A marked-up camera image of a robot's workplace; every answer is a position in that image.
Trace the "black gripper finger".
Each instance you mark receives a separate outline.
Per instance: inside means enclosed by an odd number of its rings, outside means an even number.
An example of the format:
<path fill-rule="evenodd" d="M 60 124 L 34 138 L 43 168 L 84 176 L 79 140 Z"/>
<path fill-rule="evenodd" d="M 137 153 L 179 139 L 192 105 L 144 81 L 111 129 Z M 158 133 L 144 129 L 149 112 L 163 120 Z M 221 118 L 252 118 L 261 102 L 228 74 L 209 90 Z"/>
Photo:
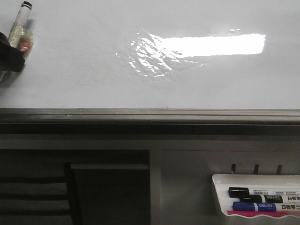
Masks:
<path fill-rule="evenodd" d="M 25 59 L 24 53 L 12 47 L 8 38 L 1 32 L 0 33 L 0 70 L 21 72 Z"/>

